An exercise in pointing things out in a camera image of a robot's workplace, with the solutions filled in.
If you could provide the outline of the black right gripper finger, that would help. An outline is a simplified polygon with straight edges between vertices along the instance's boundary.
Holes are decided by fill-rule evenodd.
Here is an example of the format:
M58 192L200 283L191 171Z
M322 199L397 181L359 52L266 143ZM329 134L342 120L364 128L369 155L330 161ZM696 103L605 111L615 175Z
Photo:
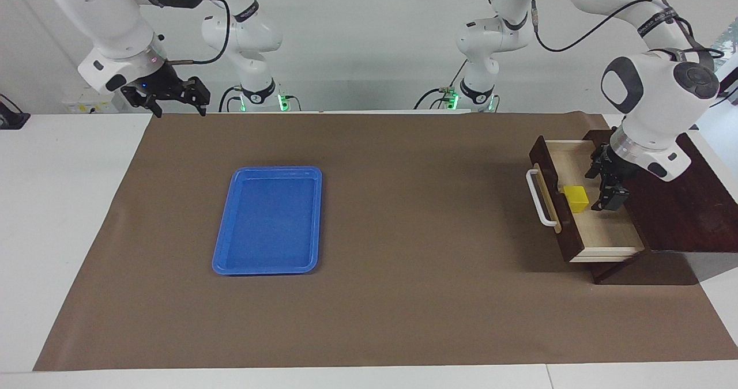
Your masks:
M200 116L206 116L210 98L210 90L199 77L190 77L186 81L186 103L195 107Z
M124 95L127 102L134 108L144 108L150 111L153 116L160 118L163 115L160 105L156 99L156 95L142 95L133 86L121 87L121 94Z

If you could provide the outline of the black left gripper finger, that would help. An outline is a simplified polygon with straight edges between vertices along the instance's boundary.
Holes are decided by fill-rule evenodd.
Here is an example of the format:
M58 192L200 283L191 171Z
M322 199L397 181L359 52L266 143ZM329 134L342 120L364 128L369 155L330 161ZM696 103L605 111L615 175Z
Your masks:
M593 153L590 155L590 168L585 173L586 179L595 179L598 175L602 173L602 166L603 166L603 154L605 152L605 147L597 147Z
M629 197L629 190L620 184L601 186L598 200L594 203L594 210L598 212L604 210L616 212Z

